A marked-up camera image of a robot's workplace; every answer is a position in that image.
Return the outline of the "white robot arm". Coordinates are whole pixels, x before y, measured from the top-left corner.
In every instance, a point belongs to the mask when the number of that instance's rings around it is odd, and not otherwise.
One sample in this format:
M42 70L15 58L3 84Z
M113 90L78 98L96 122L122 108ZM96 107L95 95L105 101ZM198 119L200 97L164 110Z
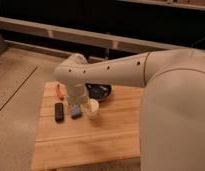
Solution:
M85 85L142 87L141 171L205 171L205 50L140 53L89 64L73 54L54 70L70 103L85 101Z

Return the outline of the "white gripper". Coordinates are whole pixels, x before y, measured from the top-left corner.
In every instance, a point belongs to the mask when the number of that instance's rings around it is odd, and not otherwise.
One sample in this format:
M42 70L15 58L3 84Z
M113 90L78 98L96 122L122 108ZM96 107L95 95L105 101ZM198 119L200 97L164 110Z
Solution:
M88 101L87 89L84 85L67 86L67 102L70 105L83 104Z

